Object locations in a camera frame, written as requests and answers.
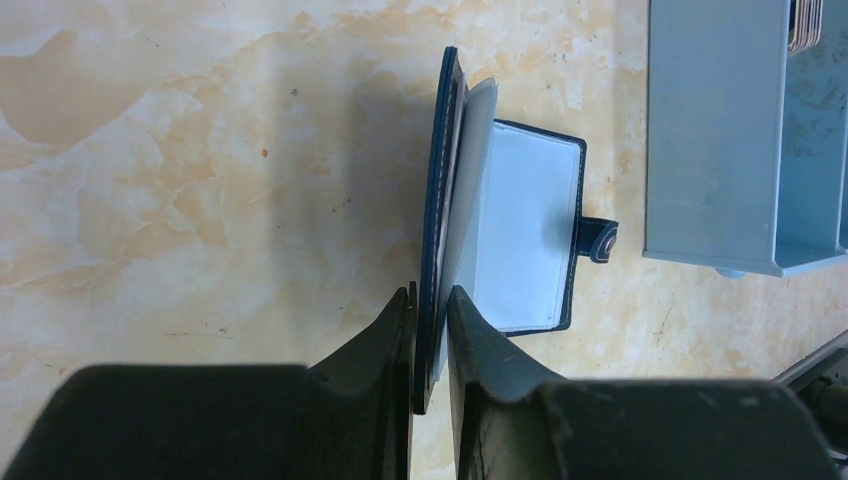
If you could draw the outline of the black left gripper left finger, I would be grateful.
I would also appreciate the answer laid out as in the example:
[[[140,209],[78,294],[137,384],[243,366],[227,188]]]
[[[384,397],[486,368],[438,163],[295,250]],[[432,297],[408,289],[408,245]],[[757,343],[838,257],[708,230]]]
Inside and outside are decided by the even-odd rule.
[[[416,290],[314,366],[95,365],[53,394],[8,479],[405,479]]]

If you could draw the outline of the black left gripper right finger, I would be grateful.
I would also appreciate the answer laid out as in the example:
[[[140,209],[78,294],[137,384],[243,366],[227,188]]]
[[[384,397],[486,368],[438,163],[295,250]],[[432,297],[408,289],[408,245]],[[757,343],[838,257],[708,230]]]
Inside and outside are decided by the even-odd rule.
[[[571,380],[447,303],[460,479],[834,479],[825,438],[766,380]]]

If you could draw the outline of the dark blue leather card holder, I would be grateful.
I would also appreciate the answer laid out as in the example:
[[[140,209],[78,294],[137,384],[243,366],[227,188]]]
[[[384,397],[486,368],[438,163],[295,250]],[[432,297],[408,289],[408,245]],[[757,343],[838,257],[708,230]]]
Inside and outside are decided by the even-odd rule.
[[[446,360],[447,302],[465,290],[499,332],[521,336],[571,323],[577,261],[609,260],[618,225],[587,217],[587,145],[495,115],[493,79],[469,85],[458,50],[444,50],[423,213],[412,408],[424,414]]]

